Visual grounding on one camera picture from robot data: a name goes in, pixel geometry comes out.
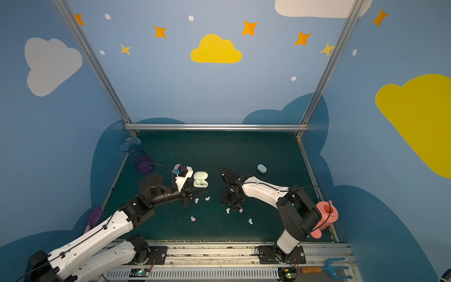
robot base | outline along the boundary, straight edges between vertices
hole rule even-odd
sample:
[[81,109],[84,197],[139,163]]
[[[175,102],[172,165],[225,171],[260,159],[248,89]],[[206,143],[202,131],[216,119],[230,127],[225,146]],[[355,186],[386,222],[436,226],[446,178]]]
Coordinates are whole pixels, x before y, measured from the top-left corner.
[[166,261],[167,246],[149,246],[148,257],[142,264],[137,264],[134,261],[129,262],[128,265],[152,265],[155,258],[154,265],[163,265]]
[[[277,258],[280,255],[278,254],[276,256],[274,246],[258,246],[256,253],[258,254],[260,264],[277,264],[280,261],[280,259]],[[298,264],[306,264],[304,249],[302,248],[302,246],[294,248],[290,255],[287,256],[287,259],[288,258],[289,260],[286,260],[286,263],[294,265],[296,258]]]

orange star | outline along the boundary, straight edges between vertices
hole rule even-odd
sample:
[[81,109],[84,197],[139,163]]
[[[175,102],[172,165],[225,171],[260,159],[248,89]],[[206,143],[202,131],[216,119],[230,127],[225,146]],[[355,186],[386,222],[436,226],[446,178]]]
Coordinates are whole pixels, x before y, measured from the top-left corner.
[[166,35],[165,35],[166,28],[157,28],[155,25],[153,27],[156,30],[155,38],[157,38],[157,37],[166,38]]
[[379,15],[377,15],[377,18],[373,21],[373,23],[377,23],[377,26],[380,27],[381,26],[381,22],[382,20],[388,15],[388,13],[384,13],[381,9],[381,11],[379,12]]
[[244,21],[244,30],[243,33],[241,35],[244,34],[250,34],[250,35],[254,35],[254,29],[256,27],[257,23],[248,23],[246,21]]
[[82,14],[75,15],[75,18],[79,24],[84,25],[84,22],[82,21]]
[[302,44],[302,45],[305,46],[305,44],[307,44],[307,39],[310,37],[310,35],[312,35],[312,34],[311,33],[310,34],[303,34],[302,32],[299,32],[299,38],[296,41],[295,46],[298,45],[298,44]]

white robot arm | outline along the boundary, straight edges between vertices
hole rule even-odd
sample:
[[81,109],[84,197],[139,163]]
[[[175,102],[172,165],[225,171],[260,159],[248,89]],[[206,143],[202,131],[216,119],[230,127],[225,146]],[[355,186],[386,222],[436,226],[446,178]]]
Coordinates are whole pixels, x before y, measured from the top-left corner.
[[104,222],[74,241],[46,254],[40,250],[33,254],[24,275],[25,282],[84,282],[115,266],[133,259],[148,258],[147,243],[132,237],[107,252],[96,254],[119,236],[140,226],[155,214],[154,207],[181,199],[188,205],[206,188],[193,187],[193,169],[176,165],[172,187],[163,185],[163,177],[152,173],[139,183],[139,194],[121,205]]
[[288,258],[293,249],[303,241],[321,219],[321,213],[304,190],[290,190],[264,182],[251,175],[236,175],[227,169],[222,179],[228,189],[221,202],[231,208],[240,209],[246,196],[257,198],[277,208],[285,230],[274,246],[276,258]]

wooden handle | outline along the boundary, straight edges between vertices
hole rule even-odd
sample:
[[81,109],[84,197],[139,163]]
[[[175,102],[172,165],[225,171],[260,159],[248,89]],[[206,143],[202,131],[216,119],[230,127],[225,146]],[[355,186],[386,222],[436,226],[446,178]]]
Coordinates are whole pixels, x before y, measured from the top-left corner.
[[321,273],[321,267],[319,266],[308,266],[301,268],[301,272],[304,274],[307,273]]

blue garden fork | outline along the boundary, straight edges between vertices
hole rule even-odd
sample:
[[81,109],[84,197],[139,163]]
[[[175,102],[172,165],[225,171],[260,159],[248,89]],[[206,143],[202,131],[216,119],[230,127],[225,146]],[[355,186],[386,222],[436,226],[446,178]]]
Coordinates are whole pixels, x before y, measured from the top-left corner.
[[345,260],[345,258],[327,259],[324,267],[307,266],[301,268],[302,273],[320,273],[321,271],[329,273],[333,279],[352,279],[352,276],[339,276],[337,270],[349,269],[347,266],[334,266],[334,261]]

